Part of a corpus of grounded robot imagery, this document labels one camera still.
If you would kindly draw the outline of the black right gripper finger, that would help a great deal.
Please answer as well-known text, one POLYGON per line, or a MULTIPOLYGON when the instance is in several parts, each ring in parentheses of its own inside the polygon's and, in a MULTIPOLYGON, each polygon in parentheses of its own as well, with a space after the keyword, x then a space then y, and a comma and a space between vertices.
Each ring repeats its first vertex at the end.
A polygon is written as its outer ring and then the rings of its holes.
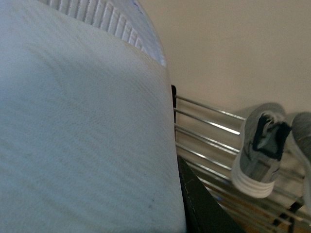
POLYGON ((178 156, 178 170, 188 233, 243 233, 222 209, 186 161, 178 156))

